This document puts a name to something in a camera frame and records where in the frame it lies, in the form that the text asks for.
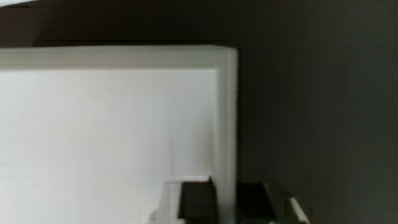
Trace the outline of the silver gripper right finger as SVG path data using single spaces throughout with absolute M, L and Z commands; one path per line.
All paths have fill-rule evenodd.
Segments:
M 273 184 L 238 184 L 238 224 L 311 224 L 293 194 Z

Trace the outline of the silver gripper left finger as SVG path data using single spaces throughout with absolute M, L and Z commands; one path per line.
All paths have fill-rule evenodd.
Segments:
M 209 176 L 163 183 L 149 224 L 216 224 L 216 192 Z

